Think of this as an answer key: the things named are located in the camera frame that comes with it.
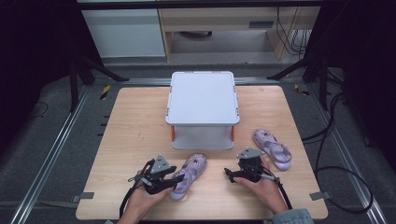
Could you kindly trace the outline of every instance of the white box lid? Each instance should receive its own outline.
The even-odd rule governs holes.
[[[175,72],[166,122],[182,126],[224,126],[239,122],[233,73]]]

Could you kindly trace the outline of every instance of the lavender sandal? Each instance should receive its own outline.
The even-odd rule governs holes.
[[[192,182],[200,176],[206,168],[206,156],[194,154],[184,162],[181,170],[174,173],[173,177],[184,175],[181,182],[177,183],[176,188],[171,192],[170,197],[174,200],[181,200],[187,193]]]
[[[290,168],[291,153],[289,149],[276,141],[276,138],[267,130],[259,129],[254,132],[253,140],[274,162],[281,171]]]

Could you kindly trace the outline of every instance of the sleeve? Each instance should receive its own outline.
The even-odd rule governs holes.
[[[314,221],[306,209],[292,209],[274,215],[272,222],[274,224],[313,224]]]

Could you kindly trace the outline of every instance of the white storage box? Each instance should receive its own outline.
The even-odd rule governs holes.
[[[166,122],[174,149],[228,150],[239,122],[233,73],[175,72]]]

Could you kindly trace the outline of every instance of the wooden table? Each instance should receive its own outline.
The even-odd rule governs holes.
[[[207,168],[187,195],[179,202],[165,199],[145,219],[271,219],[272,213],[249,190],[230,183],[224,174],[224,167],[239,169],[237,153],[246,147],[257,148],[252,135],[262,128],[272,132],[293,155],[286,172],[278,171],[270,162],[293,208],[307,208],[312,218],[322,219],[328,215],[323,200],[312,201],[309,196],[319,191],[318,184],[282,89],[238,86],[236,91],[241,119],[235,127],[234,148],[202,151],[208,158]],[[120,90],[84,189],[84,192],[94,192],[94,196],[80,201],[77,218],[118,219],[120,203],[132,186],[127,180],[147,161],[163,154],[179,169],[197,152],[172,149],[171,129],[165,122],[168,92],[168,87]]]

